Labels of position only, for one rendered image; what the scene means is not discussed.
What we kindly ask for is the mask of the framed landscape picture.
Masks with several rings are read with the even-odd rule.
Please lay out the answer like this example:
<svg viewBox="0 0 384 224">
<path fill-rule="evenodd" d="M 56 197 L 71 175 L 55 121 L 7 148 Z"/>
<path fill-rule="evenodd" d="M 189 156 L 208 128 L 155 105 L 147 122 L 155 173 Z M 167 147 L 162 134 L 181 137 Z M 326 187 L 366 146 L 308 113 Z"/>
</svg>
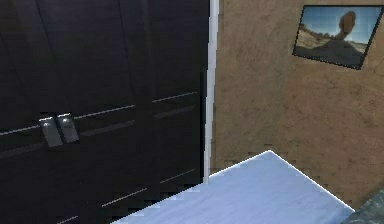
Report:
<svg viewBox="0 0 384 224">
<path fill-rule="evenodd" d="M 384 5 L 304 5 L 292 54 L 360 70 Z"/>
</svg>

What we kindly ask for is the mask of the pale blue table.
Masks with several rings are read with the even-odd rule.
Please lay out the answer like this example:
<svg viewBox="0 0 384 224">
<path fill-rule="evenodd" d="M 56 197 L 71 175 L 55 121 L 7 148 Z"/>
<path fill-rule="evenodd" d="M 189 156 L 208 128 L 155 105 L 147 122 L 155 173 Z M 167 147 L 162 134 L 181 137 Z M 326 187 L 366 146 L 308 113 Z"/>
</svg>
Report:
<svg viewBox="0 0 384 224">
<path fill-rule="evenodd" d="M 268 150 L 111 224 L 341 224 L 353 212 Z"/>
</svg>

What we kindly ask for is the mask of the dark double room door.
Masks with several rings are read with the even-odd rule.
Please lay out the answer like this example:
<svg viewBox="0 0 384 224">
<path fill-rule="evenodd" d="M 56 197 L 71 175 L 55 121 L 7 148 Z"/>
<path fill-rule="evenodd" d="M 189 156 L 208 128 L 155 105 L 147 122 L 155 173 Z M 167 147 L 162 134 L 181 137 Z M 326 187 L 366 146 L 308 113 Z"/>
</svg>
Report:
<svg viewBox="0 0 384 224">
<path fill-rule="evenodd" d="M 210 0 L 0 0 L 0 224 L 111 224 L 200 184 L 209 16 Z"/>
</svg>

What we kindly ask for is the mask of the grey green mottled cushion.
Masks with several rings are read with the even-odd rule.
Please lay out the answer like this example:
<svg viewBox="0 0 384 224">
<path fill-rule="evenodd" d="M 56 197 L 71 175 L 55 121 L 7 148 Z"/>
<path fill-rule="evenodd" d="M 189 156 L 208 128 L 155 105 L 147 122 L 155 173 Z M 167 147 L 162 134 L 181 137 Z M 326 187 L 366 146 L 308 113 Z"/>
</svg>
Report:
<svg viewBox="0 0 384 224">
<path fill-rule="evenodd" d="M 340 224 L 384 224 L 384 188 Z"/>
</svg>

